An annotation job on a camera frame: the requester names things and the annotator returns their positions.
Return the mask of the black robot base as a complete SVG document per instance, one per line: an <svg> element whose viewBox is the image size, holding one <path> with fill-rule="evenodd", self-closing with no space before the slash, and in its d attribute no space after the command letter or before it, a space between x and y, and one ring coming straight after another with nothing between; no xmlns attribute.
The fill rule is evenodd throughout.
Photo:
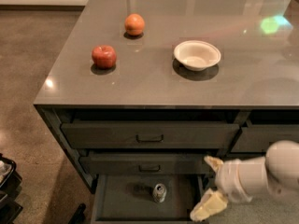
<svg viewBox="0 0 299 224"><path fill-rule="evenodd" d="M16 202L21 182L16 162L0 155L0 224L14 224L22 211Z"/></svg>

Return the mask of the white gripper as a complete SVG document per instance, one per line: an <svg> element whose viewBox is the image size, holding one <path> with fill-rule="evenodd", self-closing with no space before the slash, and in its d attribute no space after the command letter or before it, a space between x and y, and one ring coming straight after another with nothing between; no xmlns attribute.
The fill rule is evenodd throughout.
<svg viewBox="0 0 299 224"><path fill-rule="evenodd" d="M204 161L216 173L218 190L208 189L201 201L193 208L190 219L198 222L208 219L227 208L232 203L249 203L254 197L263 196L268 191L268 177L265 157L249 160L231 160L205 156Z"/></svg>

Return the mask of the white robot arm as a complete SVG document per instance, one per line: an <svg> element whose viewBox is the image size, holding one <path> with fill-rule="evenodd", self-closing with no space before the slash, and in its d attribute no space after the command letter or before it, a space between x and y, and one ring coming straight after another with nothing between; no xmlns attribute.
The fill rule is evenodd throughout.
<svg viewBox="0 0 299 224"><path fill-rule="evenodd" d="M205 162L215 172L216 189L208 189L191 211L195 222L217 215L228 203L263 196L288 200L299 191L299 144L293 141L278 141L258 158L223 161L205 156Z"/></svg>

